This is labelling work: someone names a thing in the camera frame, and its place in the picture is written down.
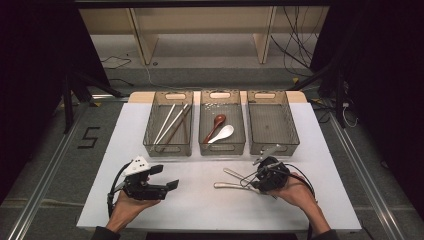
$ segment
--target table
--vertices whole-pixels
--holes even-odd
[[[361,226],[312,107],[300,100],[301,93],[288,95],[300,96],[298,102],[290,103],[290,107],[301,143],[293,156],[278,159],[297,166],[308,176],[315,188],[317,200],[333,229],[359,231]],[[153,93],[136,93],[130,97],[131,102],[124,104],[77,223],[78,227],[92,229],[105,226],[108,221],[106,194],[113,179],[125,163],[137,155],[142,155],[151,165],[164,165],[162,173],[151,177],[152,184],[165,184],[176,179],[179,179],[180,183],[158,206],[147,209],[127,228],[157,232],[245,233],[307,230],[308,220],[303,212],[281,199],[274,200],[269,196],[245,190],[214,189],[214,182],[238,182],[223,172],[224,167],[247,175],[255,171],[256,166],[252,166],[252,162],[257,156],[250,156],[248,143],[242,156],[200,155],[197,143],[199,92],[195,92],[194,97],[192,156],[150,158],[142,144],[151,107],[150,103],[145,102],[149,96],[153,96]],[[246,106],[243,106],[243,112],[246,114]]]

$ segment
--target gray floor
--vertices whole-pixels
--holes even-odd
[[[275,39],[284,42],[287,36],[277,35]],[[293,85],[294,77],[302,79],[301,76],[283,69],[283,61],[286,61],[287,67],[290,67],[291,61],[289,58],[284,58],[273,43],[270,46],[267,64],[258,64],[253,40],[247,35],[195,35],[189,38],[181,35],[161,36],[152,60],[152,63],[157,64],[150,64],[147,69],[140,65],[134,51],[134,43],[128,36],[119,37],[121,44],[116,44],[117,40],[111,36],[93,36],[93,40],[101,59],[120,56],[132,60],[130,64],[118,69],[106,69],[110,79],[120,78],[134,84],[129,86],[119,80],[111,81],[113,88],[125,93],[165,89],[153,84],[174,88],[193,87],[193,90],[204,87],[241,90],[285,89]],[[313,51],[313,41],[309,47]],[[296,48],[291,48],[291,51],[295,53]],[[293,67],[299,73],[309,74],[306,69],[296,65]],[[319,82],[308,86],[304,91],[305,95],[308,98],[316,98],[317,86]],[[93,94],[103,94],[98,89],[91,90]],[[24,239],[90,238],[91,233],[76,228],[76,222],[124,104],[124,101],[109,98],[97,99],[94,102],[98,104],[81,104],[75,107],[75,111],[81,117],[76,124],[75,132],[70,137],[69,147],[52,176],[52,181],[46,186],[43,201],[36,209],[34,218],[30,219]],[[323,110],[317,110],[317,119],[324,113]],[[385,225],[379,218],[378,209],[375,209],[367,196],[366,188],[350,160],[346,146],[340,140],[336,125],[337,123],[330,118],[328,122],[321,123],[320,127],[357,216],[364,229],[367,229],[374,239],[390,239],[390,234],[386,232]],[[50,119],[49,128],[43,135],[43,141],[33,154],[32,161],[27,163],[0,207],[0,239],[7,239],[28,200],[33,196],[34,190],[39,187],[38,183],[43,178],[43,173],[57,154],[57,147],[62,139],[66,138],[63,134],[64,126],[64,110],[62,106],[58,106]],[[90,137],[98,139],[95,146],[88,149],[78,148],[91,144],[91,141],[82,139],[89,127],[99,127],[89,132]],[[423,221],[403,194],[390,170],[381,166],[381,157],[364,126],[358,124],[354,128],[347,127],[345,134],[352,140],[360,161],[371,173],[371,178],[390,213],[393,214],[404,239],[424,239]],[[371,239],[365,230],[342,233],[340,237]],[[298,234],[298,238],[306,239],[306,236]],[[122,239],[145,239],[145,233],[124,231]]]

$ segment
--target metal rail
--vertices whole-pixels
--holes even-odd
[[[20,240],[25,237],[35,214],[40,207],[40,204],[50,187],[50,184],[56,175],[57,170],[65,156],[66,151],[69,148],[70,142],[75,134],[75,130],[88,108],[88,103],[82,103],[78,107],[78,112],[75,114],[75,124],[71,127],[69,132],[65,134],[59,143],[53,157],[51,158],[49,165],[43,173],[37,187],[35,188],[31,198],[28,200],[18,219],[16,220],[11,232],[9,233],[8,240]]]
[[[380,219],[381,225],[386,231],[388,238],[391,240],[406,239],[393,213],[389,209],[386,201],[378,190],[378,187],[375,184],[371,174],[368,172],[366,166],[364,165],[361,156],[356,150],[346,129],[341,129],[334,115],[332,113],[330,115],[331,125],[336,131],[336,134],[339,137],[339,140],[342,143],[343,148],[349,157],[352,167],[355,170],[359,181],[361,182],[362,187],[364,188],[365,193],[367,194],[377,214],[377,217]]]

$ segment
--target spoon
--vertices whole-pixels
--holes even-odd
[[[214,138],[209,140],[208,143],[213,143],[216,140],[227,138],[227,137],[231,136],[231,134],[233,134],[233,132],[234,132],[234,127],[231,126],[231,125],[227,125],[227,126],[223,127],[221,129],[221,131],[219,131],[218,135],[216,135]]]
[[[225,119],[226,118],[227,117],[224,114],[216,115],[215,119],[213,120],[214,126],[213,126],[211,132],[208,134],[208,136],[206,136],[205,140],[203,140],[203,143],[204,144],[206,144],[206,143],[209,142],[209,139],[211,139],[211,137],[212,137],[213,133],[215,132],[216,128],[219,127],[219,126],[221,126],[225,122]]]

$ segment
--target brown spoon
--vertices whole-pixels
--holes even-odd
[[[220,125],[222,125],[225,122],[225,119],[227,117],[224,114],[219,114],[216,115],[215,119],[213,120],[213,128],[212,131],[208,134],[208,136],[206,136],[205,140],[203,140],[203,143],[206,144],[209,142],[209,140],[211,139],[213,133],[215,132],[216,128],[219,127]]]

